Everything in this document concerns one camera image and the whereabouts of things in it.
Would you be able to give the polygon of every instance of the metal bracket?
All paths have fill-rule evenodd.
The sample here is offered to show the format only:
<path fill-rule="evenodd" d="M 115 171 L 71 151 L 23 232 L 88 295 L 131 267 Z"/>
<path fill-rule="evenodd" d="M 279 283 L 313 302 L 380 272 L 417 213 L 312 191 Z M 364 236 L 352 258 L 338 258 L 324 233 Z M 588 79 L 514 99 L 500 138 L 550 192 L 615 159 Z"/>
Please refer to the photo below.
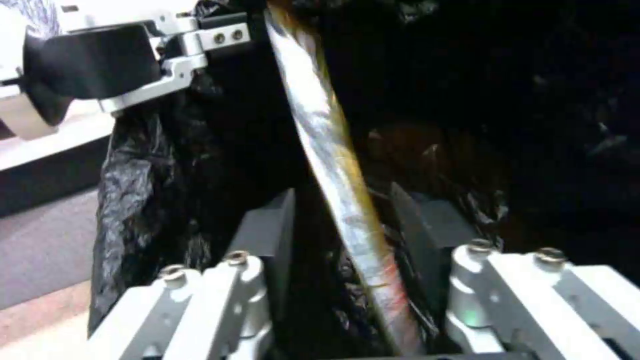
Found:
<path fill-rule="evenodd" d="M 541 360 L 618 359 L 602 338 L 640 354 L 640 291 L 608 266 L 575 266 L 555 249 L 478 251 L 452 257 L 448 335 L 465 352 L 501 343 Z"/>
<path fill-rule="evenodd" d="M 103 112 L 111 113 L 176 92 L 189 87 L 193 79 L 194 70 L 202 69 L 206 66 L 207 57 L 204 54 L 166 60 L 163 64 L 163 70 L 167 75 L 159 81 L 147 84 L 126 94 L 109 99 L 101 99 L 98 103 Z"/>

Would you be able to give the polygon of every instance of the screw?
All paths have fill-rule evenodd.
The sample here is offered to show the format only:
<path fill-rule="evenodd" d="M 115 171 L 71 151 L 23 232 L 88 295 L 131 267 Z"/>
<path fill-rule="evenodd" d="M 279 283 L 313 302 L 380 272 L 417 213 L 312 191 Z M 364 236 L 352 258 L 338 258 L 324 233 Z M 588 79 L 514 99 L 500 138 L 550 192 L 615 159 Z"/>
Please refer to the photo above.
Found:
<path fill-rule="evenodd" d="M 182 264 L 165 266 L 158 273 L 158 279 L 164 280 L 167 286 L 172 289 L 181 288 L 187 280 L 184 269 Z"/>
<path fill-rule="evenodd" d="M 231 34 L 231 37 L 234 38 L 234 40 L 240 40 L 242 39 L 242 30 L 235 30 L 233 34 Z"/>
<path fill-rule="evenodd" d="M 469 242 L 468 249 L 473 254 L 488 254 L 493 250 L 493 244 L 487 239 L 473 239 Z"/>
<path fill-rule="evenodd" d="M 543 247 L 536 251 L 536 260 L 546 265 L 562 265 L 566 261 L 564 253 L 553 247 Z"/>
<path fill-rule="evenodd" d="M 224 43 L 225 42 L 224 34 L 217 34 L 215 37 L 213 37 L 213 41 L 218 45 Z"/>
<path fill-rule="evenodd" d="M 246 264 L 246 258 L 248 257 L 249 253 L 247 251 L 239 250 L 230 252 L 225 256 L 224 260 L 231 266 L 238 266 Z"/>

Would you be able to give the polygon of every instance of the trash bag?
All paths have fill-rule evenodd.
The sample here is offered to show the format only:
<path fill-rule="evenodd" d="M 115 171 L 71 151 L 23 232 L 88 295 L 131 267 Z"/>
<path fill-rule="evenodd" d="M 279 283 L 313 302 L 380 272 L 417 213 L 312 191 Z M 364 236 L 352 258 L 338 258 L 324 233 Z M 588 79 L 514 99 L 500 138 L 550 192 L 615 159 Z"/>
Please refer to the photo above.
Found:
<path fill-rule="evenodd" d="M 258 46 L 117 118 L 99 185 L 90 334 L 127 288 L 162 267 L 215 266 L 246 211 L 303 182 L 277 76 Z"/>

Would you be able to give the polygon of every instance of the garbage bag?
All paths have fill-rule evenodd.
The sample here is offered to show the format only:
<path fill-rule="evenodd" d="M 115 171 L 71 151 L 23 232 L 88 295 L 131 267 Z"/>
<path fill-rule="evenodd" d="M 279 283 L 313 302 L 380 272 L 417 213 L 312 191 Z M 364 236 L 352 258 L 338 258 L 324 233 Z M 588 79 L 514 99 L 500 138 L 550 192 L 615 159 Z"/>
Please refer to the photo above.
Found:
<path fill-rule="evenodd" d="M 215 266 L 244 212 L 307 175 L 269 49 L 214 64 L 192 88 L 116 120 L 99 184 L 90 334 L 162 267 Z"/>

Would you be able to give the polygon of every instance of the robotic arm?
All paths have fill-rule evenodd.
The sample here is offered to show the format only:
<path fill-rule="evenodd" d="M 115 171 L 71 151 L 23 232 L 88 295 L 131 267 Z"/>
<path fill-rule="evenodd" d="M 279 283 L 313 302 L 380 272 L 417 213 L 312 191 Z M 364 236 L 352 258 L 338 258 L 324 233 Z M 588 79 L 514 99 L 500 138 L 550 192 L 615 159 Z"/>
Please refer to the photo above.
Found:
<path fill-rule="evenodd" d="M 206 68 L 207 56 L 252 41 L 246 12 L 196 17 L 194 6 L 176 1 L 61 6 L 69 33 L 46 40 L 32 37 L 19 14 L 0 8 L 0 31 L 7 32 L 2 45 L 9 54 L 0 61 L 0 119 L 22 138 L 48 135 L 71 99 L 96 99 L 103 112 L 118 113 L 189 87 Z M 171 48 L 159 60 L 153 47 L 158 43 Z"/>

